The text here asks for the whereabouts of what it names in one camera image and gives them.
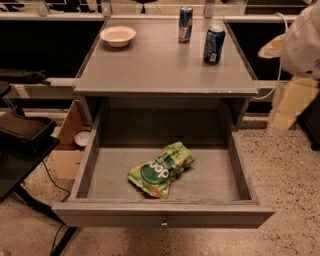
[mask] blue soda can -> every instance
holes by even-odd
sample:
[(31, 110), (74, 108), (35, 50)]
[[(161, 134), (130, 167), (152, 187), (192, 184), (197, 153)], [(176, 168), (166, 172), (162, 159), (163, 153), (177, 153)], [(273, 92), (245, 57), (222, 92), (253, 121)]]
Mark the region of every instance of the blue soda can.
[(206, 37), (203, 60), (211, 65), (218, 64), (226, 32), (221, 26), (212, 26)]
[(179, 18), (179, 42), (190, 42), (191, 30), (192, 30), (192, 7), (181, 7)]

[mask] drawer handle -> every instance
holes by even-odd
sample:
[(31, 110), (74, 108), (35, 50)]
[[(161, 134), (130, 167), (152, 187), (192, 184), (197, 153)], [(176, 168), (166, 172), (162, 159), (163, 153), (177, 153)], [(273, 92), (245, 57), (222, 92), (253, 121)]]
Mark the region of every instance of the drawer handle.
[(162, 228), (167, 228), (167, 227), (169, 227), (169, 224), (168, 224), (168, 222), (167, 222), (167, 218), (166, 218), (166, 217), (163, 217), (162, 223), (161, 223), (161, 227), (162, 227)]

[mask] cardboard box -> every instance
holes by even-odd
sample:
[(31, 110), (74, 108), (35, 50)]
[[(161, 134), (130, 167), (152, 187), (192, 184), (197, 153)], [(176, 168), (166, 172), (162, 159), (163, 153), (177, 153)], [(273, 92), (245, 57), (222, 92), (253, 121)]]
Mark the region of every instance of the cardboard box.
[(87, 125), (80, 100), (74, 100), (57, 135), (60, 144), (52, 151), (58, 179), (74, 180), (81, 163), (83, 151), (75, 144), (74, 138)]

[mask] cabinet top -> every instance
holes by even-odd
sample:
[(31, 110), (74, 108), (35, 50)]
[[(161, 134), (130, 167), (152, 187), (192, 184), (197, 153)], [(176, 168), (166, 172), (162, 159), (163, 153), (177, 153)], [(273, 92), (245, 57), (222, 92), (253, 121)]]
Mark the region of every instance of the cabinet top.
[[(220, 63), (208, 65), (203, 51), (213, 24), (221, 25), (226, 37)], [(257, 81), (222, 20), (194, 20), (189, 43), (179, 43), (175, 19), (111, 18), (106, 23), (106, 27), (119, 25), (132, 27), (136, 37), (124, 48), (112, 48), (99, 39), (77, 79), (75, 95), (257, 93)]]

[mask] can lid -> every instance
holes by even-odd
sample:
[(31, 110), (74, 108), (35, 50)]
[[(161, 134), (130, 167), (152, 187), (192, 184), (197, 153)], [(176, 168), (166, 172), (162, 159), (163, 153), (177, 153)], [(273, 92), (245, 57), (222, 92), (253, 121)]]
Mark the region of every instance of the can lid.
[(213, 32), (223, 32), (224, 31), (223, 27), (219, 26), (219, 25), (211, 26), (210, 30)]

